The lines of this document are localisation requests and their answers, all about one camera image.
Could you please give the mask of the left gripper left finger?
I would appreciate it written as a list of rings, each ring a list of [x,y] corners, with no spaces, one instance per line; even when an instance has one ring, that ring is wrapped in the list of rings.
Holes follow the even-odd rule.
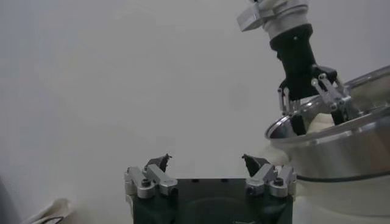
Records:
[[[166,174],[168,161],[171,158],[172,156],[165,154],[150,159],[142,169],[135,166],[128,167],[124,172],[126,195],[145,200],[153,198],[158,192],[165,197],[175,197],[179,192],[179,182]]]

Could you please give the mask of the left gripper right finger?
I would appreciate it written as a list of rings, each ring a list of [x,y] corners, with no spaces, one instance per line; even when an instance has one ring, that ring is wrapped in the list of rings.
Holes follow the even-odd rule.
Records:
[[[267,192],[276,198],[296,197],[297,174],[293,167],[283,165],[277,168],[265,158],[244,154],[249,178],[245,180],[246,193],[257,197]]]

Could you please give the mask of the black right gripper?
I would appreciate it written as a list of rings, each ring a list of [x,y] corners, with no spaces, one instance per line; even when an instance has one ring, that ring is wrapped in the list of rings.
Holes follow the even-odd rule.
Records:
[[[312,34],[312,25],[303,24],[278,34],[270,41],[271,49],[276,51],[286,75],[277,89],[279,107],[282,115],[289,117],[297,136],[307,133],[300,99],[319,94],[329,107],[335,125],[353,119],[352,96],[337,78],[335,69],[316,63],[310,45]]]

